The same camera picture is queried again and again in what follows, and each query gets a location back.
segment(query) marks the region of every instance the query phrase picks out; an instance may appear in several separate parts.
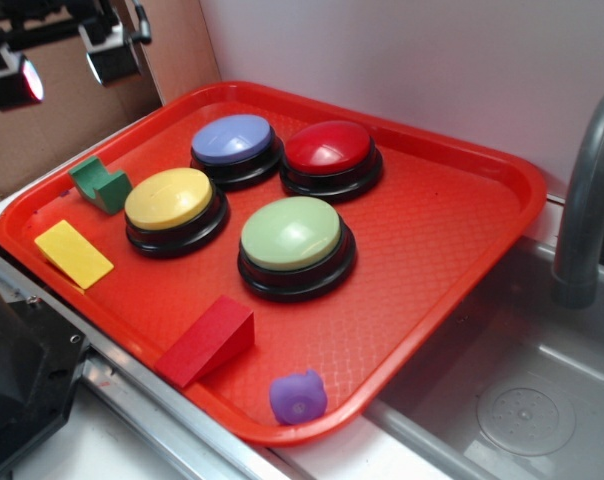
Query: green button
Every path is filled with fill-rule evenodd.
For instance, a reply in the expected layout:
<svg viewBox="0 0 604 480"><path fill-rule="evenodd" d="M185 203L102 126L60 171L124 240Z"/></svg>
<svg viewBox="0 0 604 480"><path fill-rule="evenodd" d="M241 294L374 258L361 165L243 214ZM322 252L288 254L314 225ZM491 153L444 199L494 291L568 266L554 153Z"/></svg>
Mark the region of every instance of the green button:
<svg viewBox="0 0 604 480"><path fill-rule="evenodd" d="M319 262L340 240L340 217L328 203L291 197L255 212L242 230L249 259L268 270L291 271Z"/></svg>

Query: white wall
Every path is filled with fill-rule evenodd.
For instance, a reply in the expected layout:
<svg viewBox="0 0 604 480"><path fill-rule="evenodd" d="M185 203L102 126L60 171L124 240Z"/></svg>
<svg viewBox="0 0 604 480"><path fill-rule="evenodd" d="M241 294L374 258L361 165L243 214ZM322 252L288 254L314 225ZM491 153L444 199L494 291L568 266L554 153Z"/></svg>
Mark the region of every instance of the white wall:
<svg viewBox="0 0 604 480"><path fill-rule="evenodd" d="M201 0L224 80L523 157L563 195L604 94L604 0Z"/></svg>

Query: green block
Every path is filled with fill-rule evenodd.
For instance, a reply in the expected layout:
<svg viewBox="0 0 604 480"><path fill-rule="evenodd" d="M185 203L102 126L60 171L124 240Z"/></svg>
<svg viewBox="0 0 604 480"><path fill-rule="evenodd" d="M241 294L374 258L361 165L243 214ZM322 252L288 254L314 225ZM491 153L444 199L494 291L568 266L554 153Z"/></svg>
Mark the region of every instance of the green block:
<svg viewBox="0 0 604 480"><path fill-rule="evenodd" d="M111 174L101 160L92 156L69 170L80 195L109 215L124 208L124 202L133 186L122 170Z"/></svg>

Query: sink basin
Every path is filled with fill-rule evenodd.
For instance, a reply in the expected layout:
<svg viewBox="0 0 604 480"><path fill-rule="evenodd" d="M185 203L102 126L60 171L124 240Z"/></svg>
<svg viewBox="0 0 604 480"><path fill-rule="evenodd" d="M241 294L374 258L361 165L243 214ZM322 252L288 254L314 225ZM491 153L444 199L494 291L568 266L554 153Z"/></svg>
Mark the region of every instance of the sink basin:
<svg viewBox="0 0 604 480"><path fill-rule="evenodd" d="M552 259L520 240L367 415L454 478L604 479L604 268L567 310Z"/></svg>

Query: blue button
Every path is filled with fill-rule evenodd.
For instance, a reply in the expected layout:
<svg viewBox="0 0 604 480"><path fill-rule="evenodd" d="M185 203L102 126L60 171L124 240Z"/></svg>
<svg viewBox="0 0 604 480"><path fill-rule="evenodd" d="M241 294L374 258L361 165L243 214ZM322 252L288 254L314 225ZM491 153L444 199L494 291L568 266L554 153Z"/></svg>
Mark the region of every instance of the blue button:
<svg viewBox="0 0 604 480"><path fill-rule="evenodd" d="M249 159L271 143L271 126L257 115L231 115L209 123L193 137L198 160L226 165Z"/></svg>

